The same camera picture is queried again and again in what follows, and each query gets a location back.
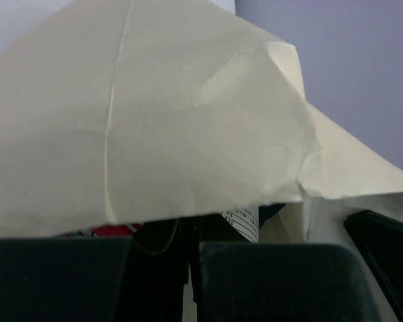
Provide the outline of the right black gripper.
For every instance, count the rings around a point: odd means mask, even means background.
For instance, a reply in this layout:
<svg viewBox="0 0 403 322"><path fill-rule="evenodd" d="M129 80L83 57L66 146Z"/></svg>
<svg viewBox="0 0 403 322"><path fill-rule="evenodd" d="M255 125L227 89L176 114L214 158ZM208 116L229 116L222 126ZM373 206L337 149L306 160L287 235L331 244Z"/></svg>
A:
<svg viewBox="0 0 403 322"><path fill-rule="evenodd" d="M344 228L399 321L403 321L403 222L373 211L348 216Z"/></svg>

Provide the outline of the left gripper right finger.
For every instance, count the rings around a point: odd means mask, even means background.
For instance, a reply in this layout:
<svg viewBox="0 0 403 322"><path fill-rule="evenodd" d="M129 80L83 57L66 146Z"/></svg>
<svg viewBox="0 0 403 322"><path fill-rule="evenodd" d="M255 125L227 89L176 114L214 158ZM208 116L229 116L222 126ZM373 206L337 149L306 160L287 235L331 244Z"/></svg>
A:
<svg viewBox="0 0 403 322"><path fill-rule="evenodd" d="M198 221L190 267L199 321L379 321L359 251L201 241Z"/></svg>

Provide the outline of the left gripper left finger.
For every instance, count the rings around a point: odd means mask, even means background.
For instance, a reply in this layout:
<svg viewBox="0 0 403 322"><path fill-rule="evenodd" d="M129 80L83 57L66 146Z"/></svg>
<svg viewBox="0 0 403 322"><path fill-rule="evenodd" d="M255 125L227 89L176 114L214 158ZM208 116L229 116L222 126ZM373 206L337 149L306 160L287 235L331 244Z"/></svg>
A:
<svg viewBox="0 0 403 322"><path fill-rule="evenodd" d="M0 238L0 321L180 321L178 220L132 237Z"/></svg>

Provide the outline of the red snack packet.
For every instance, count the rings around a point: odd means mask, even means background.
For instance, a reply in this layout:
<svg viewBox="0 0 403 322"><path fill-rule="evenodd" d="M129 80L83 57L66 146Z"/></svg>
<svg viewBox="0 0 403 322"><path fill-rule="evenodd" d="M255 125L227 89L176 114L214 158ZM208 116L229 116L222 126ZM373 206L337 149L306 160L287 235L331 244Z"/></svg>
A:
<svg viewBox="0 0 403 322"><path fill-rule="evenodd" d="M128 225L103 225L91 229L83 229L76 232L81 237L122 237L133 236L140 231L143 224L133 223Z"/></svg>

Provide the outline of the beige paper bag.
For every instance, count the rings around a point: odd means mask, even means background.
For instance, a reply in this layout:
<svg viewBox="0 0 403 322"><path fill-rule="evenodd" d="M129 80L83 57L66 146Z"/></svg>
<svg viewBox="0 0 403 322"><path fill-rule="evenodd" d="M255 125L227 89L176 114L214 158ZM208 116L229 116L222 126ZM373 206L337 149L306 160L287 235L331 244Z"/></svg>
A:
<svg viewBox="0 0 403 322"><path fill-rule="evenodd" d="M293 45L209 1L74 1L0 53L0 237L273 203L266 242L403 223L403 171L307 102Z"/></svg>

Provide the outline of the brown candy packet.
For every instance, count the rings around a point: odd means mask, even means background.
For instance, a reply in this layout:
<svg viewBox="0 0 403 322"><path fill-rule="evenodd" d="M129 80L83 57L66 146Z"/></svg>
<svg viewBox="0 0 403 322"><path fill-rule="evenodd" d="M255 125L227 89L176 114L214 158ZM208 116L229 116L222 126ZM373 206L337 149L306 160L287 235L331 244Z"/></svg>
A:
<svg viewBox="0 0 403 322"><path fill-rule="evenodd" d="M283 209L275 203L260 207L221 211L199 218L200 240L204 242L259 242L259 232L268 219Z"/></svg>

